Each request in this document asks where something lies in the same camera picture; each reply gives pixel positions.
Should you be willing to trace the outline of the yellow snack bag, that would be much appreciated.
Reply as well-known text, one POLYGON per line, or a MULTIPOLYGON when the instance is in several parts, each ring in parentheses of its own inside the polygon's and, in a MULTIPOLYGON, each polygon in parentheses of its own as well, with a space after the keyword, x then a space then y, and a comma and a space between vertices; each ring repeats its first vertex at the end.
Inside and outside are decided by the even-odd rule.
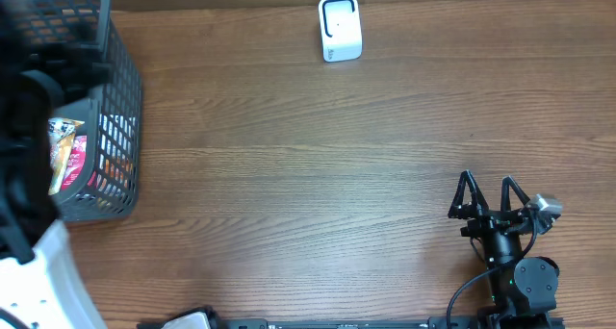
POLYGON ((49 195, 61 190, 76 131, 83 124, 84 121, 63 117, 52 117, 48 120, 50 165, 53 171, 49 195))

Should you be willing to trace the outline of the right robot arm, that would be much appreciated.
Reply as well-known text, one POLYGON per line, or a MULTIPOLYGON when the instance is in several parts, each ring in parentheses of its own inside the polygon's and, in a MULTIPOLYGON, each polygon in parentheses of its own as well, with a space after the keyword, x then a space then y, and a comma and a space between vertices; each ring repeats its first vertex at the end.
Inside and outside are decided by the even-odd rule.
POLYGON ((466 225, 460 235, 469 240, 485 270, 453 294, 445 314, 447 328, 562 328, 552 318, 557 307, 560 268, 547 257, 530 257, 537 238, 561 217, 562 203, 552 195, 528 196, 511 176, 501 181, 500 207, 489 207, 471 171, 460 174, 448 217, 466 225), (489 283, 493 304, 475 316, 455 318, 459 296, 481 280, 489 283))

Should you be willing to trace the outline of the red purple pad pack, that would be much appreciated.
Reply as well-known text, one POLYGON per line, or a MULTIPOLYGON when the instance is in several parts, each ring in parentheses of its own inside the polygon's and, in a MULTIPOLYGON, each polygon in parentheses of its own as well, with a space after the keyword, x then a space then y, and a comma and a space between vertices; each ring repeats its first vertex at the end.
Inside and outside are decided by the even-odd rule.
POLYGON ((87 144, 87 136, 76 136, 74 138, 61 190, 67 190, 80 175, 86 161, 87 144))

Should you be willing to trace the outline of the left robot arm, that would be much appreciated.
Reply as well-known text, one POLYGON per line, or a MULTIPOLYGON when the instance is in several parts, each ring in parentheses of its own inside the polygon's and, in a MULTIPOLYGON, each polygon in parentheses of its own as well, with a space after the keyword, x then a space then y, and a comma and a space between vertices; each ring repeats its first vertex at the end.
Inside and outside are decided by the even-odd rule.
POLYGON ((48 120, 108 83, 110 68, 86 47, 85 23, 70 26, 67 42, 31 43, 15 3, 1 0, 1 325, 102 328, 48 193, 48 120))

